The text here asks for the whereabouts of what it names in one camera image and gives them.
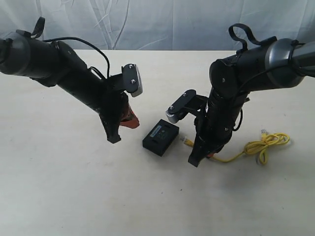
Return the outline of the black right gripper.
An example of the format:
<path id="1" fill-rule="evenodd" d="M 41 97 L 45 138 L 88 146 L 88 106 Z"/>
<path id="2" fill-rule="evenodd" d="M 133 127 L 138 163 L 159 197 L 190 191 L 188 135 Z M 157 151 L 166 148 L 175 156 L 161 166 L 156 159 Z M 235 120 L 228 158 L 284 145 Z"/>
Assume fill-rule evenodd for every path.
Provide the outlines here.
<path id="1" fill-rule="evenodd" d="M 204 159 L 216 159 L 219 152 L 237 129 L 236 119 L 240 113 L 240 102 L 210 96 L 206 103 L 205 115 L 198 120 L 196 137 L 188 162 L 198 167 Z"/>

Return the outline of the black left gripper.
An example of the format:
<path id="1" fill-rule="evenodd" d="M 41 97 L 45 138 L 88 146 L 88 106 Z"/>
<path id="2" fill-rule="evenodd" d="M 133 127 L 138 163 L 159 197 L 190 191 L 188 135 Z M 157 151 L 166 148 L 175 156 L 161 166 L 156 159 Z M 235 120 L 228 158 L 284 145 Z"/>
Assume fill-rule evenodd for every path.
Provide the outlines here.
<path id="1" fill-rule="evenodd" d="M 135 129 L 140 125 L 125 93 L 122 73 L 101 81 L 100 108 L 98 111 L 107 141 L 115 144 L 121 140 L 119 127 Z"/>

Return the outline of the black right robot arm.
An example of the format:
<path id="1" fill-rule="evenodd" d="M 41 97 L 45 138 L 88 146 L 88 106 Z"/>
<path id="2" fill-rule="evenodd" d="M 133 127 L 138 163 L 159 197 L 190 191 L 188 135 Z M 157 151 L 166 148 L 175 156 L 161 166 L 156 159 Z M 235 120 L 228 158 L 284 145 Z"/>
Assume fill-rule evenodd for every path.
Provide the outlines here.
<path id="1" fill-rule="evenodd" d="M 195 118 L 196 137 L 188 162 L 197 167 L 229 142 L 250 92 L 293 88 L 314 75 L 314 42 L 288 38 L 213 62 L 209 69 L 212 88 Z"/>

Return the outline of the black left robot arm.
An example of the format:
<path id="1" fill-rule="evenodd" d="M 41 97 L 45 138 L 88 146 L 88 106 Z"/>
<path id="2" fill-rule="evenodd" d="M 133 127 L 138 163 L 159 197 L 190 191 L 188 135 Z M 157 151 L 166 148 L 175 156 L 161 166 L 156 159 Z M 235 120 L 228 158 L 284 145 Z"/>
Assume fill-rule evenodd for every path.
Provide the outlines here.
<path id="1" fill-rule="evenodd" d="M 18 30 L 0 41 L 0 71 L 29 77 L 45 87 L 59 86 L 99 115 L 107 141 L 113 144 L 121 140 L 120 126 L 140 125 L 128 101 L 129 94 L 137 97 L 143 91 L 136 64 L 105 78 L 65 42 L 40 41 Z"/>

